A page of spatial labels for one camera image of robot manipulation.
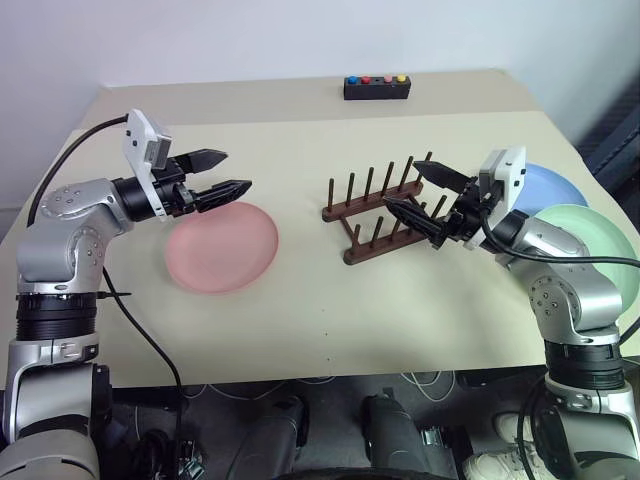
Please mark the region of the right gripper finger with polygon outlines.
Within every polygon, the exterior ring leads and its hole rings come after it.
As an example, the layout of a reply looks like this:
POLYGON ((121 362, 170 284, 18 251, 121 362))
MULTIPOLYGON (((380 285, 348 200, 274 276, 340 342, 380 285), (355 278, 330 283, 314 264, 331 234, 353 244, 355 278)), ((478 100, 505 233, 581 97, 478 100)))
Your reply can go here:
POLYGON ((435 161, 415 161, 413 167, 429 183, 455 193, 463 193, 476 182, 476 177, 468 177, 444 164, 435 161))
POLYGON ((444 224, 429 217, 424 210, 411 201, 385 197, 389 212, 410 230, 423 235, 433 248, 440 248, 446 240, 444 224))

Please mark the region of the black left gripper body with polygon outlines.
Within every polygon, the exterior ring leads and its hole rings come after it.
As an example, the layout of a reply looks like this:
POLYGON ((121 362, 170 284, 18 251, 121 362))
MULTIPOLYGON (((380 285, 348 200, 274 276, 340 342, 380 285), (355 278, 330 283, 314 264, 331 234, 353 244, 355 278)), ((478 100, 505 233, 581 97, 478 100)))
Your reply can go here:
POLYGON ((195 211, 195 193, 184 182, 194 173, 194 154, 182 154, 167 159, 165 166, 152 168, 154 188, 167 215, 179 217, 195 211))

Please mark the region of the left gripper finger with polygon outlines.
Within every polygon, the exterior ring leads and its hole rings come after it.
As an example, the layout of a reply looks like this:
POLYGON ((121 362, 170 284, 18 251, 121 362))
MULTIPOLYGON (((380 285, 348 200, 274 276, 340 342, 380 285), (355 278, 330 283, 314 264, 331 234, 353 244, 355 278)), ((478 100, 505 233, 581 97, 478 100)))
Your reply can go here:
POLYGON ((181 175, 198 174, 213 169, 228 157, 226 152, 199 149, 175 157, 175 165, 181 175))
POLYGON ((210 189, 194 194, 195 210, 199 213, 219 208, 242 197, 252 186, 250 180, 226 180, 210 189))

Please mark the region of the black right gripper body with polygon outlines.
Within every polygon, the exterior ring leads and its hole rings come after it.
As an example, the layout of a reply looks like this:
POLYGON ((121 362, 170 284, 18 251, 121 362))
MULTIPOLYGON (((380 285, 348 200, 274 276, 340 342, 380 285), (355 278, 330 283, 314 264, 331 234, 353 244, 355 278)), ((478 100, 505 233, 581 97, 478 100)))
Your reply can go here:
POLYGON ((482 195, 477 177, 471 177, 446 215, 437 218, 440 233, 431 241, 440 248, 447 240, 467 243, 468 248, 485 247, 487 238, 482 219, 494 210, 492 192, 482 195))

